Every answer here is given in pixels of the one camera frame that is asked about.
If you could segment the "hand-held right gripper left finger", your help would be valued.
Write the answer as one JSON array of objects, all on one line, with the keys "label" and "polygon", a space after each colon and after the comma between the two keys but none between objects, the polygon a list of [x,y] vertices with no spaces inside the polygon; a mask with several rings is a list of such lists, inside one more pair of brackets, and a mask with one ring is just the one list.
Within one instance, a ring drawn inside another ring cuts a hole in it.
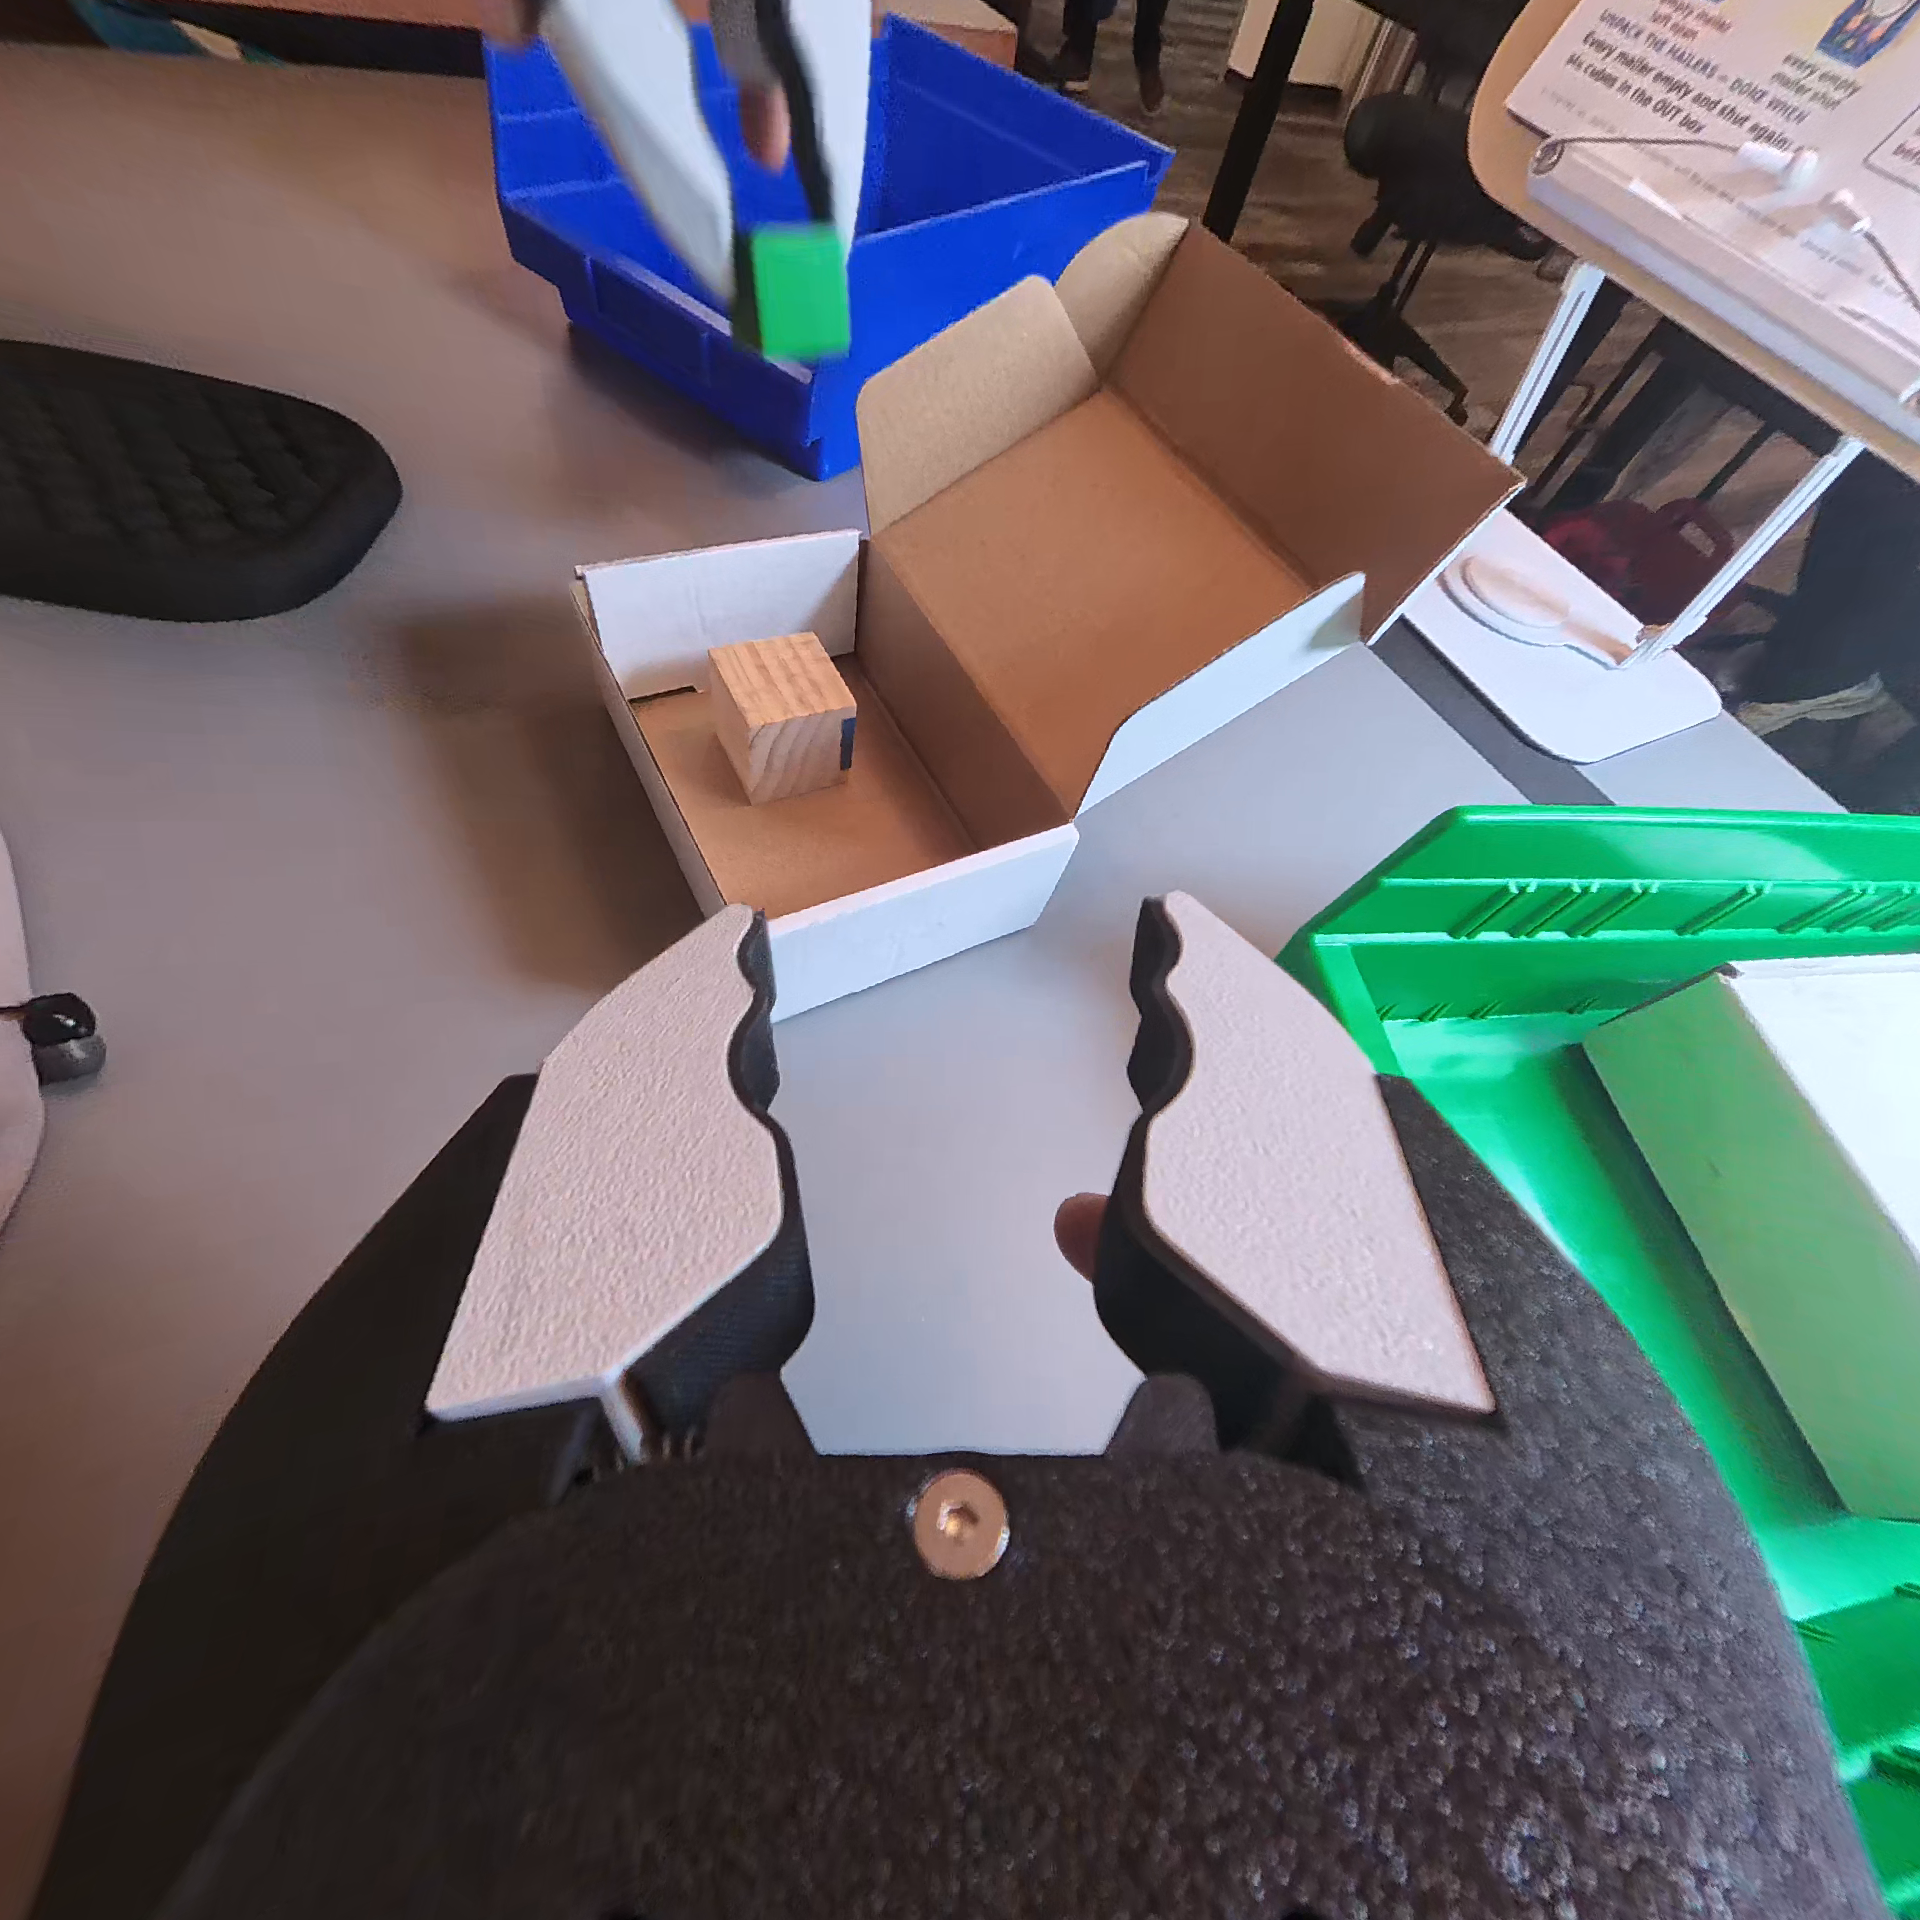
[{"label": "hand-held right gripper left finger", "polygon": [[424,1390],[441,1425],[594,1405],[621,1453],[708,1426],[812,1325],[772,935],[727,903],[551,1047]]}]

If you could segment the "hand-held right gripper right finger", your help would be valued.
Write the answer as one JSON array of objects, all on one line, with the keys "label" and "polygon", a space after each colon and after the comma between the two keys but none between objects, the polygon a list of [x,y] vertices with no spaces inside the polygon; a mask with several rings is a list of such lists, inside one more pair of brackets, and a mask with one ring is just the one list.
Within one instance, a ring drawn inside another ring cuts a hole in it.
[{"label": "hand-held right gripper right finger", "polygon": [[1358,1482],[1354,1426],[1499,1438],[1499,1399],[1366,1051],[1189,890],[1144,899],[1137,1118],[1102,1328],[1201,1453]]}]

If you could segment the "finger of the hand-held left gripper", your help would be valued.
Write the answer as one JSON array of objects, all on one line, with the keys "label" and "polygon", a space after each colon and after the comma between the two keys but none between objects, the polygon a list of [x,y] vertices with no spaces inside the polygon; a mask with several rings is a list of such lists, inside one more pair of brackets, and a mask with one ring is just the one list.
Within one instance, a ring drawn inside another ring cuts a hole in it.
[{"label": "finger of the hand-held left gripper", "polygon": [[734,299],[732,177],[678,4],[539,4],[539,36],[621,177],[691,279]]},{"label": "finger of the hand-held left gripper", "polygon": [[868,4],[756,4],[780,84],[808,213],[851,249],[868,141],[877,15]]}]

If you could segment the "blue plastic bin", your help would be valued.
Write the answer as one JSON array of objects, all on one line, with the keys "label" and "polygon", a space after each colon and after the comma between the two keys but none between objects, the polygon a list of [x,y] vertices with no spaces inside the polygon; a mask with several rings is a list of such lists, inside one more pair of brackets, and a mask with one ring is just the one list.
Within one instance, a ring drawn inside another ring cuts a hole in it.
[{"label": "blue plastic bin", "polygon": [[541,46],[488,46],[501,222],[569,324],[820,482],[858,465],[866,378],[1022,279],[1055,280],[1145,213],[1171,155],[893,12],[872,46],[868,148],[848,258],[851,352],[818,369],[732,342],[617,177]]}]

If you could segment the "green cube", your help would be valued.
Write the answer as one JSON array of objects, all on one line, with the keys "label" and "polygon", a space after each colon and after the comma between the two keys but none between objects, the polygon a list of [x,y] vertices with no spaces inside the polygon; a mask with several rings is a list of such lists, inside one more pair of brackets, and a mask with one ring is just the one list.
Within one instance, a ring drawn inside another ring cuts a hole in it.
[{"label": "green cube", "polygon": [[836,362],[851,349],[845,249],[830,222],[734,230],[732,341],[796,365]]}]

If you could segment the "green plastic bin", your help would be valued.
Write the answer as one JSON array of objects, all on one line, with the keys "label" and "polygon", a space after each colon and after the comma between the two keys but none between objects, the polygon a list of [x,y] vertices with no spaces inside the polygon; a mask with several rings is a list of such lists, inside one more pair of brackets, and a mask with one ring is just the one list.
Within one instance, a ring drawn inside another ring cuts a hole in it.
[{"label": "green plastic bin", "polygon": [[1917,820],[1453,808],[1280,955],[1637,1335],[1811,1654],[1838,1780],[1917,1917],[1917,1525],[1845,1519],[1581,1042],[1720,963],[1917,955]]}]

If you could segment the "wooden cube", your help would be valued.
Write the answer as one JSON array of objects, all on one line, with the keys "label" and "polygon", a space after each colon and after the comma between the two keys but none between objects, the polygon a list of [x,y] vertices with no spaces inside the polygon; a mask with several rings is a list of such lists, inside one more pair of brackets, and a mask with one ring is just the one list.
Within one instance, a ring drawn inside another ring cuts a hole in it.
[{"label": "wooden cube", "polygon": [[756,808],[824,793],[851,774],[858,705],[809,630],[713,648],[708,710]]}]

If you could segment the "white cardboard box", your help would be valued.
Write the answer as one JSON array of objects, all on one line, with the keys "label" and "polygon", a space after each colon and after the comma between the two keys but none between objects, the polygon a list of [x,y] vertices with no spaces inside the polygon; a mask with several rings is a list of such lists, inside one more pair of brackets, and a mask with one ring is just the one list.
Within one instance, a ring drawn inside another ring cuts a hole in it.
[{"label": "white cardboard box", "polygon": [[[575,606],[701,915],[768,921],[774,1020],[1035,924],[1096,802],[1374,640],[1520,472],[1168,213],[877,371],[868,529],[594,562]],[[824,793],[750,802],[708,653],[812,635]]]}]

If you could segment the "closed white box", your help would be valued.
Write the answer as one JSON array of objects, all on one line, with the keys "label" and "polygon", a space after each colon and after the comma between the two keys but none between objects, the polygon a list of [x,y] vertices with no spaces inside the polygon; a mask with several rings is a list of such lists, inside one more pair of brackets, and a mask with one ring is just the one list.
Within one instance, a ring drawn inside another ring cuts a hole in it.
[{"label": "closed white box", "polygon": [[1917,958],[1727,963],[1585,1051],[1838,1502],[1917,1520]]}]

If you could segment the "black table leg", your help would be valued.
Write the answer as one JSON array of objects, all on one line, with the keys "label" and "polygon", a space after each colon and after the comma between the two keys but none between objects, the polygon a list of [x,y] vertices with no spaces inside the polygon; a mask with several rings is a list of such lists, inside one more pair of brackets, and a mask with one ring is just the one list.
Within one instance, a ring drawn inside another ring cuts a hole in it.
[{"label": "black table leg", "polygon": [[1265,148],[1285,108],[1292,77],[1292,61],[1311,34],[1311,0],[1273,4],[1255,75],[1246,83],[1234,126],[1228,131],[1213,192],[1204,200],[1201,226],[1226,244],[1234,238],[1247,192],[1257,181]]}]

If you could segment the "white document stand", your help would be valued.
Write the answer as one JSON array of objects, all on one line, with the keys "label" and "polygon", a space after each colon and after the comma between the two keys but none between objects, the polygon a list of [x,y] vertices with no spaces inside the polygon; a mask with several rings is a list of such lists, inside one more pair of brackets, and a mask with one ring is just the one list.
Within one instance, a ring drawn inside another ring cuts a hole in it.
[{"label": "white document stand", "polygon": [[[1811,252],[1811,236],[1828,233],[1867,255],[1867,266],[1828,260],[1822,289],[1760,266],[1702,222],[1709,200],[1720,197],[1720,174],[1760,188],[1760,209],[1785,222],[1800,252]],[[1863,200],[1822,186],[1811,148],[1554,133],[1525,160],[1522,186],[1573,266],[1493,432],[1493,455],[1522,446],[1603,280],[1618,280],[1659,321],[1837,434],[1671,621],[1631,630],[1620,602],[1508,508],[1475,529],[1403,604],[1408,625],[1532,749],[1593,765],[1716,716],[1716,687],[1678,656],[1682,640],[1702,630],[1863,455],[1917,477],[1917,341],[1866,311],[1867,289],[1895,286],[1906,312],[1917,312],[1917,283]]]}]

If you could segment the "black office chair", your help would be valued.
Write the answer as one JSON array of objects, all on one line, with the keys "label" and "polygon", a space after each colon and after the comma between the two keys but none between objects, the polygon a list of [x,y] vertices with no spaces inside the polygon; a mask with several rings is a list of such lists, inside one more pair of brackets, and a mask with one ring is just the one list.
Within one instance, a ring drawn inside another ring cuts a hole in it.
[{"label": "black office chair", "polygon": [[1372,96],[1349,114],[1343,155],[1374,186],[1374,209],[1354,230],[1352,255],[1372,258],[1386,242],[1400,252],[1372,297],[1336,299],[1325,316],[1386,371],[1400,362],[1423,371],[1443,393],[1448,415],[1466,424],[1466,383],[1408,321],[1408,307],[1440,252],[1478,249],[1538,268],[1554,242],[1487,197],[1469,168],[1463,108],[1422,91]]}]

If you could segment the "black honeycomb wrist rest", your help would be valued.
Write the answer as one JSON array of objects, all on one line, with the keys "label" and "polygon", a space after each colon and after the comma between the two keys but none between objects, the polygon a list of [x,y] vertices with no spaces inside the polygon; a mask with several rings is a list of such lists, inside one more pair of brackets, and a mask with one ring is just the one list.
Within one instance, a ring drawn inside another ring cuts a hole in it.
[{"label": "black honeycomb wrist rest", "polygon": [[3,341],[3,597],[276,617],[360,569],[400,507],[395,459],[332,407]]}]

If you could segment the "red bag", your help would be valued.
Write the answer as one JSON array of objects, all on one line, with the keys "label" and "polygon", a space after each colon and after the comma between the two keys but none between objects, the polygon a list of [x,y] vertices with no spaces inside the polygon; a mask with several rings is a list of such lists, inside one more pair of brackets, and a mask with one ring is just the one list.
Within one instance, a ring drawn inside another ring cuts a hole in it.
[{"label": "red bag", "polygon": [[1734,556],[1734,532],[1706,500],[1603,500],[1547,515],[1542,538],[1645,626],[1667,626]]}]

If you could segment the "printed instruction sheet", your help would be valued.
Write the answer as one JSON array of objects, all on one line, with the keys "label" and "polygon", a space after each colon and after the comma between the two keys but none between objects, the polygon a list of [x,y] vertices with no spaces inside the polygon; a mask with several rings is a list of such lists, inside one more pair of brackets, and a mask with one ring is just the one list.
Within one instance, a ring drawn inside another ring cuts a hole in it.
[{"label": "printed instruction sheet", "polygon": [[1554,181],[1917,252],[1917,4],[1576,4],[1507,108],[1560,148]]}]

